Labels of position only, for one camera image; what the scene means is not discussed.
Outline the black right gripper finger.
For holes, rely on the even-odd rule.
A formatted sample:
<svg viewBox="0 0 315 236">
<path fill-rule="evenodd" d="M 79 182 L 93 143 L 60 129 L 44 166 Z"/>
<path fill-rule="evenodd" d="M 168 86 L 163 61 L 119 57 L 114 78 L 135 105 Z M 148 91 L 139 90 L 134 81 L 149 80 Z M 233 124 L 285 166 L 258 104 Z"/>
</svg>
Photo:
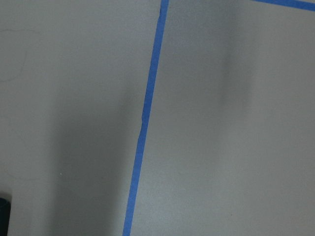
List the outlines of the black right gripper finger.
<svg viewBox="0 0 315 236">
<path fill-rule="evenodd" d="M 0 193 L 0 236 L 7 236 L 11 212 L 11 196 Z"/>
</svg>

